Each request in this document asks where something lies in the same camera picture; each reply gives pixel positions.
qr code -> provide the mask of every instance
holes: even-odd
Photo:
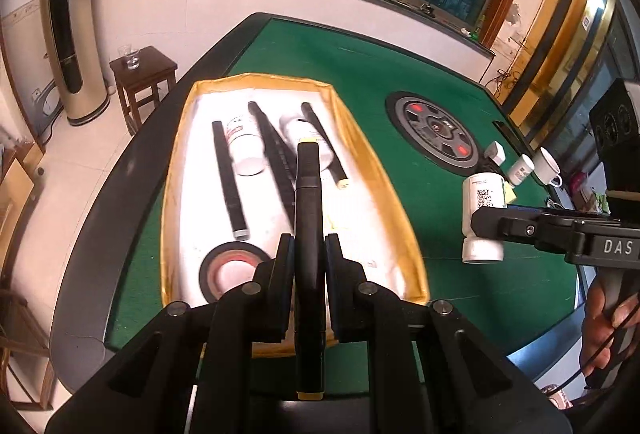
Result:
[[[489,189],[482,189],[478,191],[478,208],[490,207],[491,196],[489,195]]]

glass cup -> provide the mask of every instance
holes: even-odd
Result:
[[[131,44],[125,44],[118,48],[118,53],[127,61],[127,68],[130,70],[137,69],[140,65],[140,50],[132,48]]]

wooden stool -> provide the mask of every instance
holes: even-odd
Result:
[[[6,372],[9,370],[29,398],[29,401],[11,400],[11,404],[17,410],[52,410],[51,395],[53,393],[53,384],[56,381],[56,375],[53,372],[53,366],[49,359],[49,339],[27,307],[27,301],[10,290],[0,289],[0,315],[2,315],[2,320],[7,318],[7,315],[11,311],[15,312],[18,320],[31,334],[31,337],[35,339],[37,345],[34,346],[32,342],[24,342],[10,338],[7,335],[8,332],[2,327],[0,322],[0,392],[4,392],[7,396],[9,395],[6,378]],[[37,400],[28,393],[27,389],[9,365],[9,359],[12,353],[38,356],[47,360],[47,367],[45,368],[44,378],[40,386],[40,397]]]
[[[165,57],[153,46],[147,46],[140,50],[139,66],[130,70],[127,68],[127,59],[120,57],[109,62],[111,71],[116,78],[116,88],[124,120],[127,123],[129,133],[133,136],[140,126],[140,107],[153,102],[157,107],[160,103],[158,84],[164,80],[171,90],[175,86],[175,71],[178,65],[170,58]],[[136,100],[136,93],[146,88],[151,88],[151,94],[142,100]]]

wooden chair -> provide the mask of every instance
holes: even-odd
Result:
[[[5,328],[1,322],[7,319],[12,313],[15,313],[15,317],[17,318],[16,325],[24,326],[26,332],[35,340],[36,345],[33,345],[33,342],[25,342],[10,337],[8,329]],[[46,358],[47,366],[45,368],[42,385],[40,386],[39,400],[36,400],[29,394],[24,384],[9,365],[11,356],[14,353]],[[11,404],[17,410],[53,409],[51,406],[51,395],[56,375],[49,358],[49,339],[28,308],[27,301],[10,290],[0,289],[0,391],[9,396],[7,371],[11,372],[18,382],[18,385],[20,385],[29,398],[29,401],[13,401],[10,399]]]

tape roll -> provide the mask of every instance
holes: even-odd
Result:
[[[267,253],[248,242],[225,242],[211,250],[200,265],[200,290],[207,302],[216,302],[231,288],[252,279]]]

